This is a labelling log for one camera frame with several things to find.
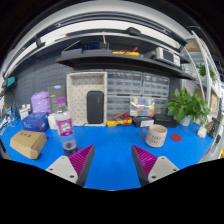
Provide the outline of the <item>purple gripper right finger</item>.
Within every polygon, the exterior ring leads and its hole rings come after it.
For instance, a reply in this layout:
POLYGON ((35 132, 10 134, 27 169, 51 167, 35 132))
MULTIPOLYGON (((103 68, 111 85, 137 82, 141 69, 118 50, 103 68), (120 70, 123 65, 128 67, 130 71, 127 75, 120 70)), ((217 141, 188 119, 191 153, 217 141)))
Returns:
POLYGON ((156 157, 136 145, 132 146, 131 154, 141 186, 153 183, 179 170, 167 157, 156 157))

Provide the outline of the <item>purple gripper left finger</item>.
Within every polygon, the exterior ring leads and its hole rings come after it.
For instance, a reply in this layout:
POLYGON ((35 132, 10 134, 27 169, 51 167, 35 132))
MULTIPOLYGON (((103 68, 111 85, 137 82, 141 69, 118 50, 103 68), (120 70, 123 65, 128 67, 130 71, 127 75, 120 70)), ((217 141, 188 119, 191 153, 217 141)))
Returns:
POLYGON ((47 168, 47 171, 83 187, 94 155, 95 147, 90 145, 71 156, 60 156, 47 168))

